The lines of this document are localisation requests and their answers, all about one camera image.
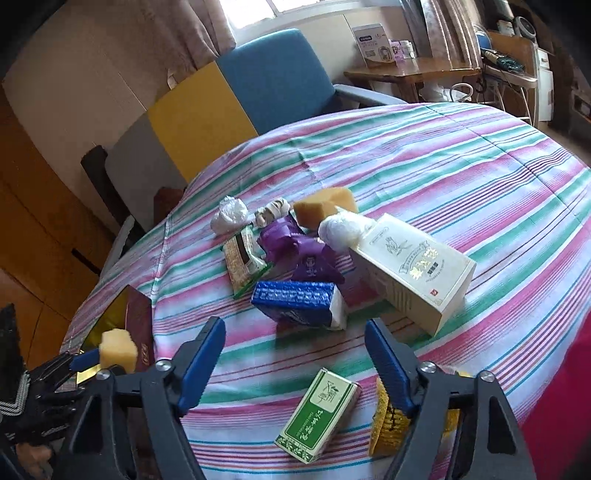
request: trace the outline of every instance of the snack package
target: snack package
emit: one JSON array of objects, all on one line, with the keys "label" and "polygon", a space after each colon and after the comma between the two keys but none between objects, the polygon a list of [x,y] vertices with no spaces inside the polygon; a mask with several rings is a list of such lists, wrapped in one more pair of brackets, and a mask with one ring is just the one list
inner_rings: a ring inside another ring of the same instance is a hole
[{"label": "snack package", "polygon": [[296,220],[287,215],[262,229],[257,242],[267,254],[267,261],[277,263],[281,257],[296,252],[294,238],[299,235],[303,236],[304,232]]},{"label": "snack package", "polygon": [[272,267],[271,263],[267,263],[261,258],[262,252],[255,242],[250,225],[228,240],[222,249],[226,257],[235,299],[246,292]]},{"label": "snack package", "polygon": [[291,276],[293,281],[343,283],[344,276],[336,268],[335,251],[320,238],[299,236],[295,239],[298,263]]}]

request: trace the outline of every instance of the white box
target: white box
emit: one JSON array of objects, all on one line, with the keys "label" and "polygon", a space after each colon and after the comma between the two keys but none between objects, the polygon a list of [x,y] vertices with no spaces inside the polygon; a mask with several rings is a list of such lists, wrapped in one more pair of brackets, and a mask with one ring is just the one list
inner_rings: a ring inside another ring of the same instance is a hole
[{"label": "white box", "polygon": [[394,52],[381,24],[353,27],[352,30],[368,67],[382,63],[395,63]]},{"label": "white box", "polygon": [[430,335],[460,307],[476,268],[466,255],[388,214],[350,251],[369,285]]}]

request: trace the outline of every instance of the purple packaging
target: purple packaging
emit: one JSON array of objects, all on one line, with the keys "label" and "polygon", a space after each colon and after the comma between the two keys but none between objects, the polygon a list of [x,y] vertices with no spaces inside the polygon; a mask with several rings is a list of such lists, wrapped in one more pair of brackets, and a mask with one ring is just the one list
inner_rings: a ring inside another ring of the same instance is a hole
[{"label": "purple packaging", "polygon": [[267,254],[266,261],[277,263],[279,258],[296,252],[294,238],[299,235],[304,236],[304,232],[296,220],[287,215],[263,228],[257,243]]},{"label": "purple packaging", "polygon": [[293,281],[316,281],[340,284],[345,278],[336,268],[335,251],[320,238],[299,236],[294,239],[298,263]]}]

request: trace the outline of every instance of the small box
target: small box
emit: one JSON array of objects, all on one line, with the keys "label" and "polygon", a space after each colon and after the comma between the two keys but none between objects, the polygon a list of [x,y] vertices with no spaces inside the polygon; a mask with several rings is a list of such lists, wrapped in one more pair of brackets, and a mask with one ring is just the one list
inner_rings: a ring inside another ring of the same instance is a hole
[{"label": "small box", "polygon": [[360,392],[357,383],[321,369],[275,445],[300,462],[314,462],[336,433],[340,420],[353,409]]},{"label": "small box", "polygon": [[392,47],[392,54],[394,55],[394,61],[399,62],[404,60],[404,53],[398,40],[390,40],[390,47]]},{"label": "small box", "polygon": [[352,30],[368,67],[383,63],[395,63],[394,52],[381,24],[353,27]]},{"label": "small box", "polygon": [[275,321],[345,330],[345,301],[334,283],[258,281],[251,303]]},{"label": "small box", "polygon": [[476,268],[466,255],[388,214],[350,252],[369,285],[430,335],[460,307]]}]

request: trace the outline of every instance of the bed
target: bed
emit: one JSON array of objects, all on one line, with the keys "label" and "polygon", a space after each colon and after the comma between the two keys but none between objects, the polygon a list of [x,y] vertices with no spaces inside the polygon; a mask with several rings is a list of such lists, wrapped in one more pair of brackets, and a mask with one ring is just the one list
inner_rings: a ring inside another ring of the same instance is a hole
[{"label": "bed", "polygon": [[[183,419],[207,478],[380,478],[391,460],[367,454],[376,372],[363,328],[388,304],[346,256],[338,263],[350,308],[345,332],[280,325],[252,308],[248,295],[233,300],[220,250],[227,237],[209,227],[219,201],[240,197],[254,210],[276,197],[346,186],[363,214],[390,213],[470,256],[478,266],[465,304],[435,338],[391,311],[384,318],[421,359],[494,372],[523,421],[591,311],[590,183],[580,160],[488,106],[387,106],[288,125],[202,171],[83,303],[62,350],[77,351],[127,284],[152,301],[159,358],[219,316],[225,348],[200,405]],[[273,440],[321,367],[363,390],[324,455],[304,465]],[[446,453],[433,478],[444,475]]]}]

